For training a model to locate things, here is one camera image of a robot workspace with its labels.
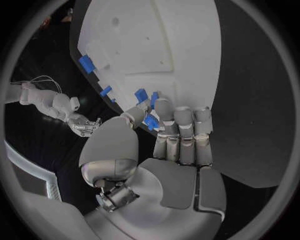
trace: wire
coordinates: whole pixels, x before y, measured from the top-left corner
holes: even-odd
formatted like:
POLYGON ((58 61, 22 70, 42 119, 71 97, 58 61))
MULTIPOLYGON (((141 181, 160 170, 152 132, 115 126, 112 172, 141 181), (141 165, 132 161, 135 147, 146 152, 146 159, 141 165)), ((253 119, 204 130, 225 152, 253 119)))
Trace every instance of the wire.
POLYGON ((18 85, 18 84, 27 83, 27 82, 30 82, 30 83, 52 82, 55 84, 56 88, 58 89, 58 92, 60 94, 63 93, 61 86, 52 77, 50 77, 48 75, 37 76, 37 77, 31 79, 30 81, 14 81, 14 82, 11 82, 10 84, 18 85))

